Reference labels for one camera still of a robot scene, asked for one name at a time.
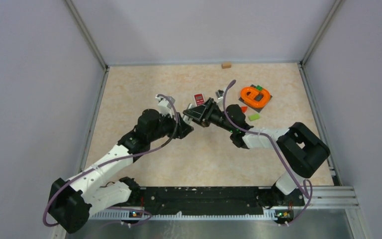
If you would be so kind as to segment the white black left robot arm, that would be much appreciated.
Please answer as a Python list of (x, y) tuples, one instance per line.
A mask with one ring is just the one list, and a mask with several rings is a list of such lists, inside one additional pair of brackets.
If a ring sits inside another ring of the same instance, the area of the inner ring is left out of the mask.
[(121, 169), (133, 164), (141, 156), (155, 152), (151, 143), (167, 136), (169, 140), (183, 139), (193, 131), (191, 119), (180, 113), (162, 114), (146, 109), (134, 128), (125, 134), (100, 160), (83, 172), (51, 186), (49, 201), (43, 215), (43, 224), (50, 215), (69, 234), (81, 229), (90, 217), (113, 205), (133, 206), (139, 201), (134, 182), (118, 180), (110, 186), (106, 182)]

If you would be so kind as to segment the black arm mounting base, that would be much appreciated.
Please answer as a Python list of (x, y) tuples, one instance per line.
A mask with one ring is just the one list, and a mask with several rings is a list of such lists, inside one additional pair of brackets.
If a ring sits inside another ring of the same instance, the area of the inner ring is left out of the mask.
[(288, 210), (305, 204), (298, 190), (283, 195), (271, 187), (141, 187), (128, 177), (120, 181), (132, 186), (132, 192), (126, 202), (116, 206), (145, 210), (153, 216), (261, 215), (274, 207)]

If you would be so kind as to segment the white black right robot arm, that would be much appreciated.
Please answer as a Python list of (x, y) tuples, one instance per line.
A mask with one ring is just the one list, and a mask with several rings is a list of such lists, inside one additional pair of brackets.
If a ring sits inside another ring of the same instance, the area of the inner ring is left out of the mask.
[(202, 127), (214, 124), (231, 132), (230, 139), (238, 148), (272, 148), (286, 170), (273, 186), (272, 200), (278, 205), (290, 201), (295, 189), (309, 197), (309, 179), (330, 156), (329, 147), (301, 122), (288, 129), (254, 128), (246, 123), (239, 105), (222, 111), (212, 99), (183, 113)]

